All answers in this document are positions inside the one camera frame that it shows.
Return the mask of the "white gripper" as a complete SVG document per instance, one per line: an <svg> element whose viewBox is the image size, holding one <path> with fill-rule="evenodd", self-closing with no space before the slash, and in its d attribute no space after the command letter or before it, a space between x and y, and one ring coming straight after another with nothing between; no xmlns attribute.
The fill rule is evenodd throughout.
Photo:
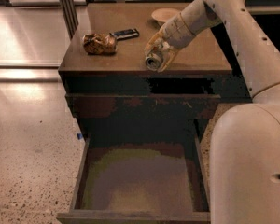
<svg viewBox="0 0 280 224"><path fill-rule="evenodd" d="M158 72L166 70L175 59L179 49L186 47L195 38L196 34L191 29L192 22L192 15L179 12L149 39L144 53L146 57L161 53L162 62L157 69Z"/></svg>

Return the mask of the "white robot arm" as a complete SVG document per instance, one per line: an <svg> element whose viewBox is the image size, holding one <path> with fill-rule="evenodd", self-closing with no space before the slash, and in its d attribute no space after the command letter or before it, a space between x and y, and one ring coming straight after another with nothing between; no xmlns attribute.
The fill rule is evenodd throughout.
<svg viewBox="0 0 280 224"><path fill-rule="evenodd" d="M280 52L245 0L194 0L145 47L146 65L165 70L206 28L223 24L252 98L226 111L210 144L212 224L280 224Z"/></svg>

